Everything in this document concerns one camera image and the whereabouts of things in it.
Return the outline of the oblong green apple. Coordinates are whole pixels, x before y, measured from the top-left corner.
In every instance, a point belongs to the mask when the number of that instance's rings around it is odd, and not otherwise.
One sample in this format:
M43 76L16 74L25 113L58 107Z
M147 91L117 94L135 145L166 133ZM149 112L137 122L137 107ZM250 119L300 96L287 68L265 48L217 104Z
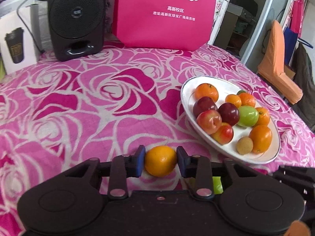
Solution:
M186 185L188 188L194 188L195 186L195 178L186 178L184 179ZM221 184L221 178L218 177L218 176L213 176L212 177L212 181L213 181L213 184L214 184L214 194L215 195L220 195L223 193L223 187L222 187L222 184Z

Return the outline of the small yellow orange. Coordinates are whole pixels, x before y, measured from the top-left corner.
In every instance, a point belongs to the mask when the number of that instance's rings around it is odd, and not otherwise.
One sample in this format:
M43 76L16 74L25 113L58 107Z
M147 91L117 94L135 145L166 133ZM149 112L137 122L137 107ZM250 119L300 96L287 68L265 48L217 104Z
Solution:
M177 153L168 146L157 146L147 151L144 167L154 177L165 177L176 167Z

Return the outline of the red yellow apple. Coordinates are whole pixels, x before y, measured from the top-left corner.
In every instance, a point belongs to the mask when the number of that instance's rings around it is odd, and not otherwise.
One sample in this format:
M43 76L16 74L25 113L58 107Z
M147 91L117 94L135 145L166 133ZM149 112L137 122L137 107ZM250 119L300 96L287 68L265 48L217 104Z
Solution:
M234 137L234 131L230 124L222 123L217 132L211 134L211 137L219 144L225 145L232 141Z

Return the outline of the small red apple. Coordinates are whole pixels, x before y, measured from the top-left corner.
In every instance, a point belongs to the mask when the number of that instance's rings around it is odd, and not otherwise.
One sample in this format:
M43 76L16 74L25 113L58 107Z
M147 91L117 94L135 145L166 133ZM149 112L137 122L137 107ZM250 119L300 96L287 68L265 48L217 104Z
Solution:
M198 115L197 124L208 135L214 134L221 127L221 115L216 110L207 110Z

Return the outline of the brown kiwi fruit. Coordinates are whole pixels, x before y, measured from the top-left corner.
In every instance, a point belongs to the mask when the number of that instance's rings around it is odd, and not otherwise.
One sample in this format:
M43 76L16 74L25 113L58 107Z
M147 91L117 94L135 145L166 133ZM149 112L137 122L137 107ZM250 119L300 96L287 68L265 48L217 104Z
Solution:
M236 144L236 150L240 155L246 155L251 153L253 147L254 147L253 141L249 137L240 138Z

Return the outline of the large orange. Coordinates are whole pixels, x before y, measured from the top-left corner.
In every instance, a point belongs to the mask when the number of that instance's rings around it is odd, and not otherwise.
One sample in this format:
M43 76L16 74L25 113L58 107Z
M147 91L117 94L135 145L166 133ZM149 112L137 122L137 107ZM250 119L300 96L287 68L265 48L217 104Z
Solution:
M255 126L249 133L249 137L253 142L253 153L266 152L272 142L272 131L265 125Z

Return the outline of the dark red apple front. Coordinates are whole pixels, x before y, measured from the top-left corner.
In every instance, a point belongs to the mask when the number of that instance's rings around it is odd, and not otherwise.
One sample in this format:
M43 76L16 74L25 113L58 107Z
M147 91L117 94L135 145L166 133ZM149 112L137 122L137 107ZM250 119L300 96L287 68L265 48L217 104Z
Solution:
M199 114L208 111L208 110L214 110L217 111L218 108L212 98L208 96L204 96L196 101L196 103L193 105L193 114L195 118L199 116Z

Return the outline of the dark red plum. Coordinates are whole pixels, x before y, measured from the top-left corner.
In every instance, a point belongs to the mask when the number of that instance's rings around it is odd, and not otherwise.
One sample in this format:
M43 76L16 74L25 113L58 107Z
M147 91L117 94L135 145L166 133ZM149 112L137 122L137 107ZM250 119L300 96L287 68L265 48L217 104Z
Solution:
M218 108L223 123L228 123L231 126L236 125L240 119L238 108L231 103L224 103Z

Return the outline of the round green apple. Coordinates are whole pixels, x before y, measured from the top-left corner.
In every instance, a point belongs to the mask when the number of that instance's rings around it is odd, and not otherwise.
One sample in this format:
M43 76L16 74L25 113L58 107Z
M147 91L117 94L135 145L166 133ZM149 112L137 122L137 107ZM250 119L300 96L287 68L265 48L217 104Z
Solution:
M240 118L237 125L241 127L253 127L257 123L259 114L254 107L244 105L239 107L238 111Z

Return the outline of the pink rose tablecloth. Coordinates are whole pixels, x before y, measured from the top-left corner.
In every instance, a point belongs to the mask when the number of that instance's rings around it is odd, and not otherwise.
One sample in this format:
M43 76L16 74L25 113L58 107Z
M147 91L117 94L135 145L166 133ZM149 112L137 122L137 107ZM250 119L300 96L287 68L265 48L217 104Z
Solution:
M193 129L181 86L214 76L252 94L270 112L280 165L314 166L314 133L265 82L228 52L129 49L107 41L96 54L67 62L46 53L40 62L1 80L1 235L21 235L17 202L28 189L92 157L109 161L140 145L183 147L222 161Z

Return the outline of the dark jacket on chair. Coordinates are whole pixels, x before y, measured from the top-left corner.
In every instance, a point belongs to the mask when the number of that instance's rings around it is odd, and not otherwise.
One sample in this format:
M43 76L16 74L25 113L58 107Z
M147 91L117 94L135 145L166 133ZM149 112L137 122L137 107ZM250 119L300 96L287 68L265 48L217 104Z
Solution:
M314 79L312 75L312 62L302 44L299 44L294 53L292 66L296 73L294 82L303 91L301 100L293 105L292 108L314 133Z

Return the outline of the orange chair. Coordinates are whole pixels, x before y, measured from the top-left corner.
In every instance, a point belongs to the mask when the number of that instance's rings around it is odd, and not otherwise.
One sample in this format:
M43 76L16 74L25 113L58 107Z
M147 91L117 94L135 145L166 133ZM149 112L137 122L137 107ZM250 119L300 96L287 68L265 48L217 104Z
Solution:
M291 104L303 97L303 91L284 72L285 42L281 24L273 20L268 45L258 74L271 83Z

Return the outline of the magenta tote bag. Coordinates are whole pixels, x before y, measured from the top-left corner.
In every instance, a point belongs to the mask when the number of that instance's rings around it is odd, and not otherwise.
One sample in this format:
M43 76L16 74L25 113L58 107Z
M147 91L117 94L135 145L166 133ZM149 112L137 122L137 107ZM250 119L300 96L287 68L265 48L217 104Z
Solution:
M210 39L216 0L115 0L113 34L127 47L195 51Z

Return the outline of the pink hanging bag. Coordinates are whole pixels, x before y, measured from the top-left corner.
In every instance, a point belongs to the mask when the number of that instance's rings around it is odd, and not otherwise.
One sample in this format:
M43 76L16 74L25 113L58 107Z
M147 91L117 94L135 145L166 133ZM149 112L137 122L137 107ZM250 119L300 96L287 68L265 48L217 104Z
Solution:
M295 0L293 3L293 11L290 22L290 30L301 37L304 19L304 0Z

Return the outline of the black speaker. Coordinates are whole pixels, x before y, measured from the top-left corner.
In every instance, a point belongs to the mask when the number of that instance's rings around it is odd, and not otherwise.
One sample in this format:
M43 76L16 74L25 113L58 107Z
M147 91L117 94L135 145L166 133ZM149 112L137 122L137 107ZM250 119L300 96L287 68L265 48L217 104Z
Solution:
M106 0L48 0L47 15L55 57L68 61L101 51Z

